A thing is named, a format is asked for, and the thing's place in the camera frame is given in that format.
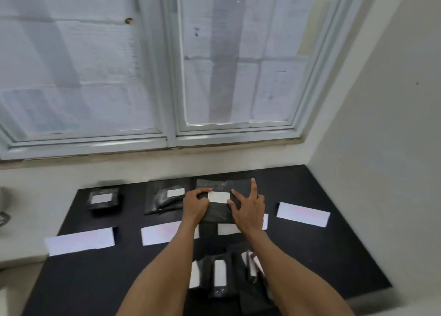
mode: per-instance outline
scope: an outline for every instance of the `paper with red writing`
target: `paper with red writing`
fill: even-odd
[[[115,245],[113,229],[105,228],[45,238],[49,257]]]
[[[328,224],[330,215],[331,213],[329,212],[296,206],[295,204],[285,202],[280,202],[279,210],[277,211],[277,217],[280,217],[281,219],[312,224],[323,228]]]
[[[179,224],[178,222],[170,222],[158,224],[155,226],[146,226],[141,229],[142,245],[153,245],[168,243],[178,232]],[[195,229],[195,238],[199,238],[199,225]]]

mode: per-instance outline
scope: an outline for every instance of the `left hand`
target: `left hand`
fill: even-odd
[[[198,199],[198,195],[212,190],[212,188],[198,188],[185,194],[182,223],[191,224],[196,228],[210,204],[208,198]]]

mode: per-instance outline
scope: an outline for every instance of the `person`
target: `person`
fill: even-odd
[[[178,232],[164,250],[141,272],[125,296],[116,316],[182,315],[190,282],[196,226],[209,200],[198,199],[200,188],[184,198]],[[325,280],[280,250],[262,230],[265,198],[251,179],[248,198],[232,190],[240,210],[229,200],[234,221],[251,243],[283,316],[354,316],[343,298]]]

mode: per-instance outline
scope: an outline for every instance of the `right hand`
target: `right hand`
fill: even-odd
[[[255,232],[262,231],[263,214],[265,213],[265,197],[257,194],[256,180],[254,178],[251,179],[251,193],[248,198],[233,189],[231,192],[241,204],[239,210],[233,201],[227,201],[233,212],[234,222],[239,230],[242,231],[246,237]]]

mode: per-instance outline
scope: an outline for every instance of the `forearm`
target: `forearm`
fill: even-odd
[[[195,225],[182,222],[165,249],[141,272],[117,316],[181,315],[191,274]]]
[[[284,316],[352,316],[325,280],[281,251],[264,231],[247,236],[259,258],[274,300]]]

